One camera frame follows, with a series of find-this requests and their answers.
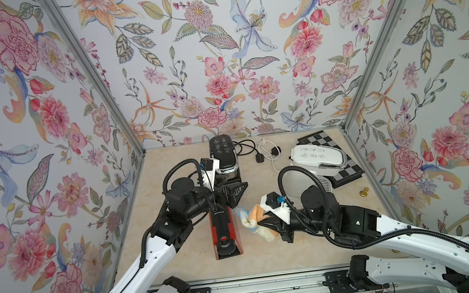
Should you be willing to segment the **blue striped cloth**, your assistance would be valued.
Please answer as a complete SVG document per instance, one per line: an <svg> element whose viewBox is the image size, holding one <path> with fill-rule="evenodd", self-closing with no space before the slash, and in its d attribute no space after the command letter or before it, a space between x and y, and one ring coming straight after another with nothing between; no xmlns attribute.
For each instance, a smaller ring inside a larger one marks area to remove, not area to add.
<svg viewBox="0 0 469 293"><path fill-rule="evenodd" d="M277 232L259 224L260 221L268 218L261 206L254 205L250 210L237 207L235 208L234 212L244 228L246 228L249 232L259 235L268 243L274 241L277 238Z"/></svg>

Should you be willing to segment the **black coffee machine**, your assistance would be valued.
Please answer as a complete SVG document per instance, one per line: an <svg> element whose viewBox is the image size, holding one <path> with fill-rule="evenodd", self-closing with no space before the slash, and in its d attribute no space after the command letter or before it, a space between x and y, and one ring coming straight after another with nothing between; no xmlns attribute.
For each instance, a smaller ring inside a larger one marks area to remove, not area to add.
<svg viewBox="0 0 469 293"><path fill-rule="evenodd" d="M219 161L215 173L218 186L242 182L237 152L230 136L225 134L213 137L209 142L209 150L211 158Z"/></svg>

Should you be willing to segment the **red coffee machine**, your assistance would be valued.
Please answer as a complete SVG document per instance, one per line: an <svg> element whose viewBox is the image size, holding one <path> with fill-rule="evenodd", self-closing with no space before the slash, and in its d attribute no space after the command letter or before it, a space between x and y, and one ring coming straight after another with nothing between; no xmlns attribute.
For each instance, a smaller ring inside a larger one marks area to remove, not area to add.
<svg viewBox="0 0 469 293"><path fill-rule="evenodd" d="M242 255L243 248L230 208L222 206L212 208L210 218L216 258L223 260Z"/></svg>

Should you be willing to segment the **white coffee machine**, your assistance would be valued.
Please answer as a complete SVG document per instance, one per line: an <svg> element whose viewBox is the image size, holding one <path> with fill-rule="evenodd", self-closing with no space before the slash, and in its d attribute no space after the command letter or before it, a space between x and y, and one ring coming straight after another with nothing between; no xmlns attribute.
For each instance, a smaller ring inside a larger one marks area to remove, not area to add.
<svg viewBox="0 0 469 293"><path fill-rule="evenodd" d="M325 160L329 155L327 151L322 150L318 152L314 146L297 145L292 149L290 155L290 165L303 167L311 172L322 183L327 192L334 190L330 187L330 182L317 174L320 172L317 164L320 160ZM299 199L303 192L310 186L314 185L313 181L305 175L297 171L288 171L284 177L283 182L284 190L289 198Z"/></svg>

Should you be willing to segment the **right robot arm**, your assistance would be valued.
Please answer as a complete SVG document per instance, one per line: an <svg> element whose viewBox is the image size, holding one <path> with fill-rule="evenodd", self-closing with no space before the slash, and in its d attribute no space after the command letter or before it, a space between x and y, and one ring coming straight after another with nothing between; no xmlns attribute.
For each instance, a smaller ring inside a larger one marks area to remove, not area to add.
<svg viewBox="0 0 469 293"><path fill-rule="evenodd" d="M455 237L368 208L342 205L303 167L287 166L277 179L278 191L260 200L266 213L260 227L288 243L304 232L355 251L346 274L354 290L406 282L469 293L469 236Z"/></svg>

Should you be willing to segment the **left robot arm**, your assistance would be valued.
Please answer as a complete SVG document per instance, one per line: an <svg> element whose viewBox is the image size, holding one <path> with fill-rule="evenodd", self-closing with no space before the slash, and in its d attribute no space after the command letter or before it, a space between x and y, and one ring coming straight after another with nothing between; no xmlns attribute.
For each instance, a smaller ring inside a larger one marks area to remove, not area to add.
<svg viewBox="0 0 469 293"><path fill-rule="evenodd" d="M109 293L148 293L154 279L206 217L211 219L217 259L242 253L232 210L248 184L241 180L235 152L199 161L185 159L169 170L162 185L164 201L156 221L143 234L140 255ZM173 276L156 291L190 292L188 283Z"/></svg>

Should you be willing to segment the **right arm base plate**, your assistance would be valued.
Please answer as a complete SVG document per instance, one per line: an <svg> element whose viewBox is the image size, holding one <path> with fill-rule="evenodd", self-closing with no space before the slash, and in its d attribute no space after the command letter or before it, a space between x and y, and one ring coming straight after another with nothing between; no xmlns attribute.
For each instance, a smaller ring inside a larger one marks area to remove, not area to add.
<svg viewBox="0 0 469 293"><path fill-rule="evenodd" d="M389 289L390 284L380 284L372 281L368 273L363 271L332 271L326 272L323 285L329 289L330 293L357 293L373 290Z"/></svg>

